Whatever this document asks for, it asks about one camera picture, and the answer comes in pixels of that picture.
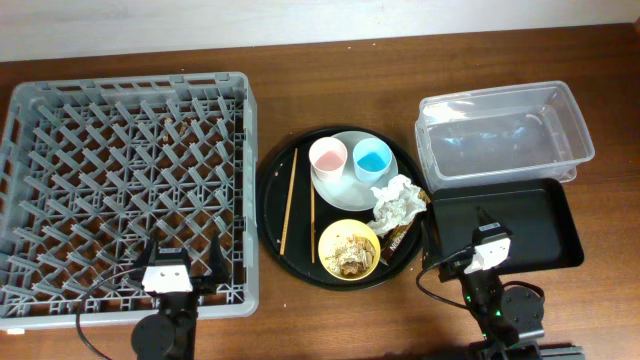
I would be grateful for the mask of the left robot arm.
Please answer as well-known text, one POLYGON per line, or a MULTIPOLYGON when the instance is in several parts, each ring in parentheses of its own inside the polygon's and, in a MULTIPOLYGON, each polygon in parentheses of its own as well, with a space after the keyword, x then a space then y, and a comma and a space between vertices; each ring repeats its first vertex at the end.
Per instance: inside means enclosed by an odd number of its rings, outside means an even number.
POLYGON ((132 331, 131 346, 139 359, 194 358, 199 299, 214 294, 230 277, 218 236, 210 241, 208 267, 210 274, 192 276, 187 249, 162 248, 153 239, 146 241, 134 262, 134 278, 158 302, 158 310, 132 331))

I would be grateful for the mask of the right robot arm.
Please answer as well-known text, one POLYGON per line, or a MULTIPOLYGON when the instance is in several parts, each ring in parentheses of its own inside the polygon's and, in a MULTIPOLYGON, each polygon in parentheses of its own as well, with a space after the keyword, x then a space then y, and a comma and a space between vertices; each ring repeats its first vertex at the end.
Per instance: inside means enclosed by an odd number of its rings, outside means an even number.
POLYGON ((479 226, 469 245, 439 266, 442 281, 457 279, 464 307, 482 330, 484 340, 470 346, 474 359, 540 359, 537 340, 544 336, 544 291, 535 285, 500 280, 508 259, 512 231, 476 209, 479 226))

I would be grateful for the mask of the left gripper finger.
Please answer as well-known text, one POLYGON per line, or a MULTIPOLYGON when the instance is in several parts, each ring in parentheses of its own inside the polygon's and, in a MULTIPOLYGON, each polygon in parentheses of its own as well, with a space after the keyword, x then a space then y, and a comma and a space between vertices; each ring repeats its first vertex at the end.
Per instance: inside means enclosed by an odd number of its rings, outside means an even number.
POLYGON ((210 241, 208 267, 211 270, 208 277, 216 284, 227 283, 230 277, 226 259, 222 254, 219 236, 214 234, 210 241))
POLYGON ((153 266, 155 264, 156 252, 157 242, 149 238, 145 242, 143 252, 133 263, 133 268, 137 273, 143 273, 147 267, 153 266))

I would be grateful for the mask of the wooden chopstick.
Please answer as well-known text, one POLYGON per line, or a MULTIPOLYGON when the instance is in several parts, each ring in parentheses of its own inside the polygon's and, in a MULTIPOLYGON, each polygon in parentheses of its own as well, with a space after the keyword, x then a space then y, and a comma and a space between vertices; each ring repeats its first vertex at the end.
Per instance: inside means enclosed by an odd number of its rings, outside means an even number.
POLYGON ((297 172, 298 151, 299 151, 299 149, 296 148, 294 150, 294 154, 293 154, 291 173, 290 173, 290 180, 289 180, 287 199, 286 199, 287 201, 286 201, 285 213, 284 213, 283 228, 282 228, 281 245, 280 245, 280 249, 279 249, 279 255, 280 256, 284 256, 285 251, 286 251, 286 243, 287 243, 287 236, 288 236, 288 227, 289 227, 289 220, 290 220, 291 204, 292 204, 292 199, 293 199, 293 192, 294 192, 294 188, 295 188, 295 179, 296 179, 296 172, 297 172))
POLYGON ((310 180, 310 255, 311 263, 315 264, 315 187, 313 180, 310 180))

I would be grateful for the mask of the white paper napkin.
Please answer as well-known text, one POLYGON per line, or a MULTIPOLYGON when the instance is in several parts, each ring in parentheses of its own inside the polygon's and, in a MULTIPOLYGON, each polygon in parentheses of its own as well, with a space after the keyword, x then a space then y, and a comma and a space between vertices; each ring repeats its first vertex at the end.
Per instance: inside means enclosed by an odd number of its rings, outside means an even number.
POLYGON ((376 204, 374 219, 368 226, 379 237, 384 237, 398 226, 409 225, 418 213, 427 210, 431 202, 424 189, 402 174, 393 177, 386 187, 372 187, 371 191, 376 204))

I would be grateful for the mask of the brown Nescafe sachet wrapper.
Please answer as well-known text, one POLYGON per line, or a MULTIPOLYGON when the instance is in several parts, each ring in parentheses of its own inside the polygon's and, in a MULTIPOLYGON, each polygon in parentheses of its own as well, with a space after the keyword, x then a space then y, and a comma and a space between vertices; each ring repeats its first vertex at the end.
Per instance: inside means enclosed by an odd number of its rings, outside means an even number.
POLYGON ((424 189, 420 189, 416 195, 416 199, 419 199, 422 203, 424 203, 424 210, 411 210, 408 211, 408 214, 413 214, 410 217, 410 221, 407 224, 398 224, 393 230, 391 230, 388 239, 385 245, 381 249, 380 262, 384 265, 388 266, 388 262, 395 254, 396 250, 399 248, 409 229, 415 222, 415 219, 418 217, 418 214, 426 211, 427 205, 431 203, 429 196, 427 195, 424 189))

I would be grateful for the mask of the pink plastic cup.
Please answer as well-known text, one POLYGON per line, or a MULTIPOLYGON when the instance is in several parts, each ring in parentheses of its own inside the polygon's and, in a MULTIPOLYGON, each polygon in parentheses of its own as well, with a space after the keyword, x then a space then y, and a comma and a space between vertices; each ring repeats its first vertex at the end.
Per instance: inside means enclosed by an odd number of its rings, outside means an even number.
POLYGON ((342 141, 334 137, 322 137, 309 149, 309 161, 313 173, 324 182, 337 181, 344 171, 348 151, 342 141))

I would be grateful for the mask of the blue plastic cup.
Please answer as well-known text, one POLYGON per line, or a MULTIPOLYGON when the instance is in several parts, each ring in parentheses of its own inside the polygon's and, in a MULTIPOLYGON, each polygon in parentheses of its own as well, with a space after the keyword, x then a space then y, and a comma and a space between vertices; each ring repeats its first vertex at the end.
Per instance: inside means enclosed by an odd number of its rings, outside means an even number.
POLYGON ((388 170, 392 161, 392 151, 379 138, 366 138, 353 149, 356 178, 363 183, 375 183, 388 170))

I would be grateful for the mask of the food scraps rice and shells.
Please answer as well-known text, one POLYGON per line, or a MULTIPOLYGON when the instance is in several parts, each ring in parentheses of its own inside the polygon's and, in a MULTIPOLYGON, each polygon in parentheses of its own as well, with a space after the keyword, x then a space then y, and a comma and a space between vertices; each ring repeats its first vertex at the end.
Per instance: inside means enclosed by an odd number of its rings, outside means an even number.
POLYGON ((366 237, 350 235, 336 241, 325 261, 334 275, 355 278, 373 267, 374 256, 375 249, 366 237))

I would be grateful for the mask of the yellow bowl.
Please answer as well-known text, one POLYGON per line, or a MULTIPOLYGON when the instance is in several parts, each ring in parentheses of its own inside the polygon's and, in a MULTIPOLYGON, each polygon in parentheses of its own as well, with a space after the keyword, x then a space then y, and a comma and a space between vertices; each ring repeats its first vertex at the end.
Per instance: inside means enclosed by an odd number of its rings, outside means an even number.
POLYGON ((367 224, 358 220, 344 219, 332 223, 324 230, 318 242, 317 254, 324 269, 333 277, 344 281, 358 281, 369 277, 378 266, 380 262, 381 246, 378 236, 367 224), (334 275, 328 270, 327 263, 325 261, 325 258, 329 255, 329 252, 334 247, 336 241, 339 238, 346 238, 350 235, 366 237, 375 249, 373 267, 364 275, 355 278, 345 278, 339 275, 334 275))

